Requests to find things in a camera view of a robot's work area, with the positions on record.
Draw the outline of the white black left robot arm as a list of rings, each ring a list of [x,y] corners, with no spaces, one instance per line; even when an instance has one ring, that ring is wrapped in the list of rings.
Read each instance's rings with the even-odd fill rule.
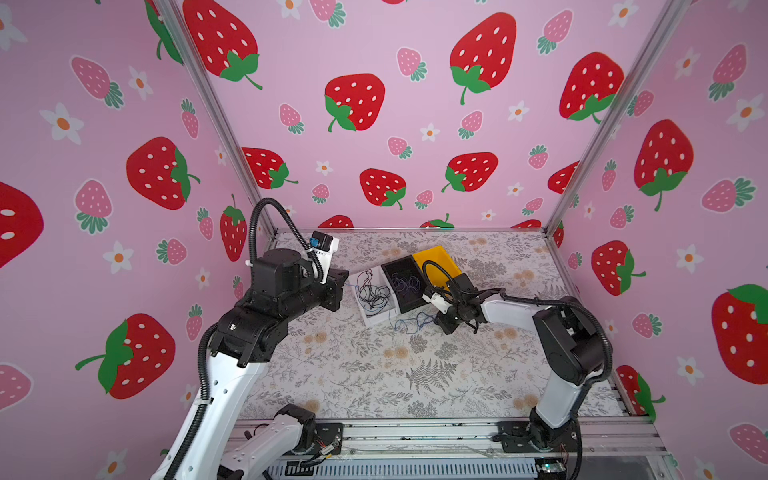
[[[200,340],[200,389],[156,479],[261,479],[286,453],[313,448],[314,413],[289,404],[242,447],[225,450],[249,392],[287,337],[290,322],[316,307],[337,311],[349,277],[331,266],[338,239],[319,231],[305,239],[293,223],[288,227],[299,250],[259,253],[256,227],[268,206],[290,218],[273,198],[255,205],[248,233],[251,286]]]

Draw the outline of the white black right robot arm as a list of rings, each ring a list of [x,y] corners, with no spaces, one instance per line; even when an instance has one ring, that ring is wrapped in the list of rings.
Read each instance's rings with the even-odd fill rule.
[[[522,434],[500,433],[501,442],[527,443],[546,452],[569,431],[578,439],[578,412],[596,383],[613,370],[613,348],[597,318],[578,299],[557,300],[509,295],[501,287],[480,290],[465,274],[453,277],[433,260],[422,265],[446,279],[444,287],[428,284],[423,299],[437,308],[435,323],[451,335],[466,325],[474,332],[485,324],[503,324],[535,332],[550,376]]]

